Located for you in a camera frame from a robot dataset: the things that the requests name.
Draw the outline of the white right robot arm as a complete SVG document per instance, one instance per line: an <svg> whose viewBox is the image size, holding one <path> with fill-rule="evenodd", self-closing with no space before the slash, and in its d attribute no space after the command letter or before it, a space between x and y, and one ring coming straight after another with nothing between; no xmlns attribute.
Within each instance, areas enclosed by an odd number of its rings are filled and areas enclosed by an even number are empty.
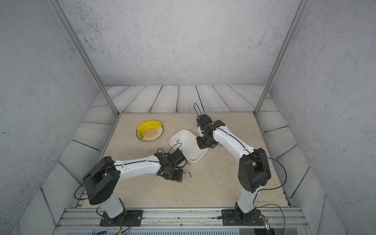
<svg viewBox="0 0 376 235"><path fill-rule="evenodd" d="M214 148L221 144L229 151L239 164L238 180L242 186L236 208L243 214L250 213L256 206L258 193L263 190L269 179L271 171L266 152L259 148L254 149L235 136L226 126L215 130L202 130L197 128L199 137L196 138L200 149Z"/></svg>

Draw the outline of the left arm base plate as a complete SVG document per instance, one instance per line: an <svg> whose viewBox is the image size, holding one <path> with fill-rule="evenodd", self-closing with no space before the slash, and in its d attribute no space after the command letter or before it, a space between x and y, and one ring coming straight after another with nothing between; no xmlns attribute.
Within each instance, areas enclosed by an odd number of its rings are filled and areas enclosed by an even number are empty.
<svg viewBox="0 0 376 235"><path fill-rule="evenodd" d="M110 218L104 211L99 223L100 227L140 227L143 210L126 210L115 218Z"/></svg>

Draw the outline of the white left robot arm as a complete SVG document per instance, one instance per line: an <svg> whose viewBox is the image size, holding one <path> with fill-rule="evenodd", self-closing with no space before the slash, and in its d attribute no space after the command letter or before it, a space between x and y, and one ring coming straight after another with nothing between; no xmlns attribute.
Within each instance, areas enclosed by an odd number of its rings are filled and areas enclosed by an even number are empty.
<svg viewBox="0 0 376 235"><path fill-rule="evenodd" d="M114 195L119 182L145 174L181 182L187 162L179 150L172 154L157 152L146 158L127 161L115 161L107 156L84 175L83 187L91 205L99 205L105 211L104 217L117 219L126 215L121 200Z"/></svg>

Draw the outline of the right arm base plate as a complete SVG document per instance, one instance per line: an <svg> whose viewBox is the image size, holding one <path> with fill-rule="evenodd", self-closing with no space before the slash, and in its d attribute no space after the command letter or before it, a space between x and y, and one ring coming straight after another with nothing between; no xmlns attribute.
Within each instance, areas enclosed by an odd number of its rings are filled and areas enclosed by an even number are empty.
<svg viewBox="0 0 376 235"><path fill-rule="evenodd" d="M249 213L243 213L236 209L221 211L221 220L224 226L264 226L265 222L260 210L255 209Z"/></svg>

